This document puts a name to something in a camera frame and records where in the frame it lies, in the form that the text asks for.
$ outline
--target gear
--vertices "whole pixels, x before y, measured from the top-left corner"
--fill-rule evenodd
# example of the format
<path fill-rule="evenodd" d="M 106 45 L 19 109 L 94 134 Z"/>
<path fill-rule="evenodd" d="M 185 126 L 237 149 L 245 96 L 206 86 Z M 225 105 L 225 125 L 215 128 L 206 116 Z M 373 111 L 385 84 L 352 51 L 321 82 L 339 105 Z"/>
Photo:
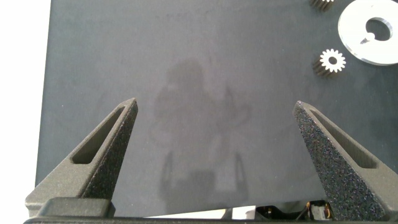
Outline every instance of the gear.
<path fill-rule="evenodd" d="M 319 10 L 326 12 L 333 5 L 334 0 L 310 0 L 310 4 L 313 7 L 317 7 Z"/>
<path fill-rule="evenodd" d="M 345 68 L 345 58 L 338 50 L 326 50 L 320 58 L 313 64 L 313 69 L 319 76 L 328 76 L 333 73 L 341 72 Z"/>

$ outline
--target gear teeth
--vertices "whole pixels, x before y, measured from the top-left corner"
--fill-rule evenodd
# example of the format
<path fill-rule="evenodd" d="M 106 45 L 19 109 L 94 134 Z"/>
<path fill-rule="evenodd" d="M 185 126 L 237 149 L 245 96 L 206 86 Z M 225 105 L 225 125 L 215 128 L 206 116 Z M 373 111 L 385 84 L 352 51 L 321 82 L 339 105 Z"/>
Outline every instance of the gear teeth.
<path fill-rule="evenodd" d="M 345 68 L 344 64 L 346 64 L 346 62 L 342 53 L 339 53 L 338 50 L 334 49 L 326 49 L 322 53 L 323 54 L 321 54 L 318 60 L 316 60 L 312 65 L 314 72 L 318 76 L 327 77 L 343 71 L 343 68 Z M 336 63 L 332 64 L 329 62 L 331 57 L 336 59 Z"/>
<path fill-rule="evenodd" d="M 318 8 L 320 11 L 326 12 L 333 5 L 334 0 L 310 0 L 310 5 Z"/>

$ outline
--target white gear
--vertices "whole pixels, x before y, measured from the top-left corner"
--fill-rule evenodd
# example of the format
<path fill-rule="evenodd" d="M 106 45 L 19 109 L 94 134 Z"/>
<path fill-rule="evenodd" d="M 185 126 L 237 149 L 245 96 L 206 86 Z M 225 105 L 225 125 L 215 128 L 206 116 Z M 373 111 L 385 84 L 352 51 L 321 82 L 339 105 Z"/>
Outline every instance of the white gear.
<path fill-rule="evenodd" d="M 329 70 L 330 72 L 337 72 L 337 71 L 342 71 L 343 68 L 345 68 L 345 59 L 343 57 L 342 53 L 338 53 L 338 50 L 334 51 L 333 49 L 331 50 L 326 50 L 326 52 L 322 52 L 323 54 L 321 55 L 321 59 L 319 60 L 322 62 L 322 66 L 326 69 Z M 329 62 L 330 58 L 335 58 L 336 63 L 332 64 Z"/>
<path fill-rule="evenodd" d="M 341 72 L 345 68 L 345 64 L 346 61 L 343 54 L 339 53 L 338 50 L 331 49 L 321 54 L 320 59 L 313 64 L 313 69 L 319 76 L 327 76 Z"/>

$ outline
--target dark gray mat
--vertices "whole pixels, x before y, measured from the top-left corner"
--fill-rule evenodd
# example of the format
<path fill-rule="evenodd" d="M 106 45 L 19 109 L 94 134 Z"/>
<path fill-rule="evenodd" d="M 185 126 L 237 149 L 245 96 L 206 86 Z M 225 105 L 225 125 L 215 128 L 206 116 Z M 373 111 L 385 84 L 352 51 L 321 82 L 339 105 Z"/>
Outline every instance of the dark gray mat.
<path fill-rule="evenodd" d="M 310 103 L 398 171 L 398 66 L 354 58 L 302 1 L 53 1 L 38 184 L 120 102 L 139 107 L 113 197 L 149 216 L 324 197 L 292 115 Z M 326 49 L 344 74 L 316 77 Z"/>

